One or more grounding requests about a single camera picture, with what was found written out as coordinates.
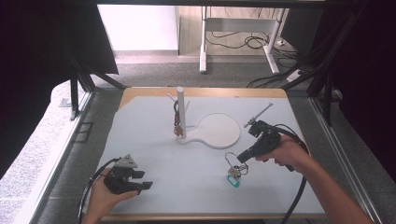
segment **human hand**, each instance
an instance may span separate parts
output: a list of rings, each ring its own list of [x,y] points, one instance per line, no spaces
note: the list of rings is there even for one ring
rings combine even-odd
[[[83,224],[99,223],[100,219],[107,215],[117,203],[131,199],[138,194],[137,190],[122,194],[111,193],[104,183],[109,170],[106,168],[92,185],[90,203],[82,219]]]
[[[255,158],[256,161],[267,161],[275,159],[275,163],[281,166],[290,165],[299,173],[303,171],[303,166],[311,162],[313,159],[303,148],[298,145],[291,137],[282,135],[277,148],[269,153],[260,155]]]

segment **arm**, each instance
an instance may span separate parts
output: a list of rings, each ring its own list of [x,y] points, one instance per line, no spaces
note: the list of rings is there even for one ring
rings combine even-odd
[[[275,159],[279,165],[291,165],[306,178],[331,223],[374,223],[320,164],[291,138],[283,135],[277,149],[256,158],[257,161],[268,159]]]
[[[105,169],[102,172],[102,175],[100,175],[92,185],[90,202],[87,212],[82,219],[82,224],[99,223],[101,218],[107,215],[117,203],[133,198],[137,195],[136,190],[122,193],[120,195],[111,193],[103,182],[105,179],[104,175],[106,175],[108,171],[109,169]]]

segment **white wall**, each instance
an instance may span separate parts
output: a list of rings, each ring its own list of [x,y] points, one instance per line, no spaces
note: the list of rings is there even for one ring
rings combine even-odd
[[[113,50],[177,49],[177,8],[98,5]]]

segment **gray floor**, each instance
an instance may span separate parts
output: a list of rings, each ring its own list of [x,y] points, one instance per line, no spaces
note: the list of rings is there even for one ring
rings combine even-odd
[[[187,39],[197,42],[194,38],[196,35],[190,35]],[[201,75],[195,49],[189,49],[180,56],[173,51],[161,54],[116,52],[120,75],[110,76],[124,85],[134,87],[180,85],[244,88],[249,81],[271,74],[262,51],[253,54],[227,51],[220,55],[238,56],[219,56],[214,53],[208,57],[207,74]],[[95,76],[92,77],[98,88],[87,104],[86,112],[81,117],[79,131],[73,136],[72,144],[66,148],[59,169],[49,183],[33,223],[77,222],[78,201],[84,185],[96,169],[122,95],[122,91]],[[300,92],[305,90],[308,84],[309,80],[293,90]],[[82,95],[82,90],[79,90],[80,98]],[[53,91],[45,117],[21,155],[0,181],[0,223],[13,223],[18,214],[25,212],[21,209],[35,189],[36,182],[42,180],[39,175],[48,162],[51,151],[58,146],[56,143],[59,141],[62,128],[70,124],[70,107],[67,107],[69,98],[68,83],[60,85]],[[356,192],[355,182],[351,182],[348,175],[345,175],[346,172],[336,156],[337,151],[327,137],[327,127],[320,122],[311,99],[291,93],[290,103],[313,156],[351,196],[360,197],[361,192]],[[363,192],[367,194],[362,195],[363,198],[369,199],[368,203],[375,208],[382,223],[396,223],[395,183],[350,127],[338,109],[337,103],[332,104],[332,121],[332,130],[336,133],[337,140],[363,186]],[[89,135],[85,132],[87,127],[92,127]],[[265,222],[279,223],[279,220],[265,220]],[[291,220],[290,223],[328,223],[328,221],[298,219]]]

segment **hand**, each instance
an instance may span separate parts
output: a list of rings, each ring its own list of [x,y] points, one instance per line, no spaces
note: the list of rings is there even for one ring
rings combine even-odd
[[[300,145],[287,135],[282,135],[279,145],[269,153],[260,155],[255,158],[256,161],[267,161],[275,159],[275,163],[281,166],[290,165],[299,173],[302,172],[302,166],[308,164],[313,159],[309,156]]]
[[[92,185],[90,203],[82,219],[83,224],[98,223],[117,203],[131,199],[138,194],[137,190],[122,194],[111,193],[104,183],[105,175],[109,170],[109,168],[106,168]]]

